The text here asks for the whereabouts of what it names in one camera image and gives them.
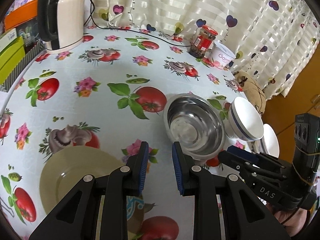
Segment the white bowl blue stripe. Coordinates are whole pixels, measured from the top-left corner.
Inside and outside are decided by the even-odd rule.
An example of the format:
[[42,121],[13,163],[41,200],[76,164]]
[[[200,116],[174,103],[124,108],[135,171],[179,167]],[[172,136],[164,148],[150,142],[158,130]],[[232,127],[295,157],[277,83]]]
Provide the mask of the white bowl blue stripe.
[[225,132],[231,139],[257,141],[264,135],[264,124],[254,106],[238,96],[229,107]]

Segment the stainless steel bowl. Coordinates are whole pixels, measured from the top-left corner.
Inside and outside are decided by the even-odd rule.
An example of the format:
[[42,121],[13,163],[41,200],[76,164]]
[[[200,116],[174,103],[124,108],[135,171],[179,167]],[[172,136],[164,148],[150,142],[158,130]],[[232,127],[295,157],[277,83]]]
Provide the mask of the stainless steel bowl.
[[224,124],[207,100],[193,94],[172,96],[163,110],[164,126],[171,142],[197,161],[213,159],[222,150]]

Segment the beige plate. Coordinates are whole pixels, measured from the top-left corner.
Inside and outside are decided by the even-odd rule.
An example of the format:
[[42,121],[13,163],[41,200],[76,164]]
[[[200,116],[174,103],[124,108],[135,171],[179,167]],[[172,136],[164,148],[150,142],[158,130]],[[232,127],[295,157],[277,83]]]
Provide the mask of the beige plate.
[[108,176],[88,174],[79,180],[33,231],[31,239],[95,239]]

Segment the tan knitted cloth bundle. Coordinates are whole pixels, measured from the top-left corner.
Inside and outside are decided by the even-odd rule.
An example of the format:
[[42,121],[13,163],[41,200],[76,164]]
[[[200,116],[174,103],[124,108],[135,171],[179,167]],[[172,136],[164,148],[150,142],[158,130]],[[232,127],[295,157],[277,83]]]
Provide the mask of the tan knitted cloth bundle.
[[266,96],[263,90],[246,72],[236,72],[234,77],[242,88],[247,100],[255,107],[260,115],[263,115],[266,107]]

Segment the floral vinyl tablecloth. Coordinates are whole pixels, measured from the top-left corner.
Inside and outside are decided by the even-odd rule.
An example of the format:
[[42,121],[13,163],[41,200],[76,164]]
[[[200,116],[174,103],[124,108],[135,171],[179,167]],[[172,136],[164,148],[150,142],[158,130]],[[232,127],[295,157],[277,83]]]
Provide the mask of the floral vinyl tablecloth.
[[41,54],[15,83],[1,122],[1,210],[19,239],[46,216],[42,170],[57,151],[79,145],[101,150],[123,165],[148,142],[150,158],[141,200],[129,215],[141,231],[156,226],[192,239],[194,200],[181,197],[163,122],[169,99],[200,96],[222,118],[242,89],[227,69],[209,68],[178,40],[134,30],[84,31],[85,41],[58,55]]

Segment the white yogurt tub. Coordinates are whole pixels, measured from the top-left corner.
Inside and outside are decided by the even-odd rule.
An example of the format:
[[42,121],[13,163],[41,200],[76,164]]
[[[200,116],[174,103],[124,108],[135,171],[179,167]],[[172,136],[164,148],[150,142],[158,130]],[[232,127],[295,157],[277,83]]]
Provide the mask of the white yogurt tub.
[[214,67],[223,69],[235,59],[235,54],[221,42],[214,41],[209,59]]

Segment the red lid sauce jar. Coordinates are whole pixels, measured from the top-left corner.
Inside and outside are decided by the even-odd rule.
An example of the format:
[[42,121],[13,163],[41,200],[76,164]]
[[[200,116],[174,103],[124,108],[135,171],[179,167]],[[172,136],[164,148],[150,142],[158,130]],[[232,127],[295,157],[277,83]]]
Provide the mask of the red lid sauce jar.
[[189,50],[189,54],[197,59],[203,58],[210,45],[216,39],[217,35],[218,32],[213,28],[203,25],[200,29],[198,37]]

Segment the heart pattern curtain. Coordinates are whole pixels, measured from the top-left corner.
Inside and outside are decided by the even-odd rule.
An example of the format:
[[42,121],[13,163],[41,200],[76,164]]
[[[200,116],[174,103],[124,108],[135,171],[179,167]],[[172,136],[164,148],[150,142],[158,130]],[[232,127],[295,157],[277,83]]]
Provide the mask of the heart pattern curtain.
[[287,96],[319,44],[319,20],[305,0],[92,0],[100,27],[135,27],[195,40],[203,25],[235,55],[267,98]]

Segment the chevron pattern tray box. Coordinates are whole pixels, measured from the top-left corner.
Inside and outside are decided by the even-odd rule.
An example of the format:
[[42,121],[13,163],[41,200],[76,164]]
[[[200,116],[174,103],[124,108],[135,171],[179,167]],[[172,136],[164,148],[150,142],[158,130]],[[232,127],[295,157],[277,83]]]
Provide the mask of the chevron pattern tray box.
[[35,46],[29,52],[27,52],[24,58],[21,59],[6,80],[1,84],[1,92],[8,92],[21,72],[43,51],[44,44],[41,41],[38,41]]

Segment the lime green box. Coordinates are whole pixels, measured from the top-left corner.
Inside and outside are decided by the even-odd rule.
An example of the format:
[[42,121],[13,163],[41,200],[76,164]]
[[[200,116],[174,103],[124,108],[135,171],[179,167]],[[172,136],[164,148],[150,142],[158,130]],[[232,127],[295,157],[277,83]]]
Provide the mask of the lime green box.
[[25,56],[22,37],[16,38],[1,52],[1,85]]

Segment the white green flat box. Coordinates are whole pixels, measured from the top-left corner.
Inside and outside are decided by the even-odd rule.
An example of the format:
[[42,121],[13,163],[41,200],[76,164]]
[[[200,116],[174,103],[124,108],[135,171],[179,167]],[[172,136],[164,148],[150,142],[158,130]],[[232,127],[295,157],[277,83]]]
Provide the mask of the white green flat box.
[[10,29],[1,35],[0,39],[0,53],[7,48],[17,38],[17,31],[15,28]]

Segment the white electric kettle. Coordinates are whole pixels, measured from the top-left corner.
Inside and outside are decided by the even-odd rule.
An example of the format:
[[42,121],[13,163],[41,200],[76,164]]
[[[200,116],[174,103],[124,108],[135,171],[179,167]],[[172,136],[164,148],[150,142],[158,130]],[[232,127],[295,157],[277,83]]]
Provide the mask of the white electric kettle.
[[85,0],[38,0],[37,26],[48,54],[77,47],[83,41]]

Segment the orange box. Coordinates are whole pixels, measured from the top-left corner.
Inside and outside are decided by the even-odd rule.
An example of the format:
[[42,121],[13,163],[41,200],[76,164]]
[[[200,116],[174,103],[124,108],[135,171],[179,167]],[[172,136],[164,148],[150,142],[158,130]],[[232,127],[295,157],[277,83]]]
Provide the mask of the orange box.
[[37,16],[37,4],[38,0],[31,0],[9,13],[4,18],[5,31],[35,18]]

